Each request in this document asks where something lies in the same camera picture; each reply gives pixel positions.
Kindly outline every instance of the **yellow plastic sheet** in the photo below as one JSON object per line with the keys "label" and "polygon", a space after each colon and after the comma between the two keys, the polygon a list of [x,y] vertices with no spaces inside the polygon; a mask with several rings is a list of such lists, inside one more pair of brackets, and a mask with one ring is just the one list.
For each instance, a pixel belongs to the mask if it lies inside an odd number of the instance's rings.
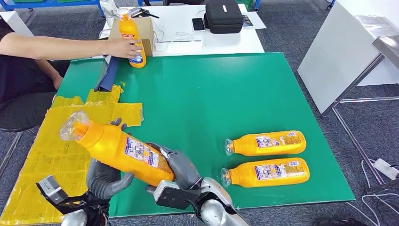
{"label": "yellow plastic sheet", "polygon": [[139,126],[143,119],[141,103],[118,103],[120,86],[112,92],[90,91],[86,103],[80,97],[56,97],[33,143],[7,205],[0,225],[60,223],[62,214],[40,195],[35,183],[53,175],[69,196],[87,191],[86,173],[89,153],[76,142],[60,139],[59,131],[75,111],[83,110],[98,123],[107,124],[118,117],[128,126]]}

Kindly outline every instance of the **black shoe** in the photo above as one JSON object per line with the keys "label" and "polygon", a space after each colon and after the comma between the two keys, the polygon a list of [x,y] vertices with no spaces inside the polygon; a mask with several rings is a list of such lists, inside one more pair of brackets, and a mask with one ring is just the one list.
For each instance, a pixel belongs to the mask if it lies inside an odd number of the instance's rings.
{"label": "black shoe", "polygon": [[355,219],[349,219],[349,220],[334,220],[334,219],[317,219],[314,223],[313,226],[367,226],[359,221],[356,221]]}

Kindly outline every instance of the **cardboard box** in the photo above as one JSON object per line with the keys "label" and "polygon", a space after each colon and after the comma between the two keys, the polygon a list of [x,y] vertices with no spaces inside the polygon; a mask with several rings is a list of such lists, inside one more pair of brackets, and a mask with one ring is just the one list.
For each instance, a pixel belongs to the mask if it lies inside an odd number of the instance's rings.
{"label": "cardboard box", "polygon": [[[143,47],[146,56],[152,56],[154,50],[154,30],[152,28],[151,17],[138,17],[133,18],[137,25],[138,31],[140,32],[140,38],[143,42]],[[121,39],[122,36],[119,32],[119,20],[115,19],[112,24],[109,39]]]}

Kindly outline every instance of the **white plug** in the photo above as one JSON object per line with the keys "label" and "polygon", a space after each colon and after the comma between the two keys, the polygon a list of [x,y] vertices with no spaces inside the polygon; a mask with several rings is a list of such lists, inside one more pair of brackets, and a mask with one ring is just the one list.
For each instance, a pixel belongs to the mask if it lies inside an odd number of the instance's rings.
{"label": "white plug", "polygon": [[376,168],[378,171],[386,175],[389,179],[394,180],[396,179],[396,176],[399,174],[399,170],[397,170],[394,167],[391,167],[389,163],[382,159],[377,159],[373,163],[374,168]]}

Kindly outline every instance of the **barcode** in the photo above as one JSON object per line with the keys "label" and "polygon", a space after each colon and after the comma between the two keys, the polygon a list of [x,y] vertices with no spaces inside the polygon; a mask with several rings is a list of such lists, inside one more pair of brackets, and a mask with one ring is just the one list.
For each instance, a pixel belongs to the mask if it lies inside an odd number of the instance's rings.
{"label": "barcode", "polygon": [[289,166],[298,166],[299,164],[300,164],[300,162],[298,162],[298,161],[290,161],[290,162],[288,162]]}

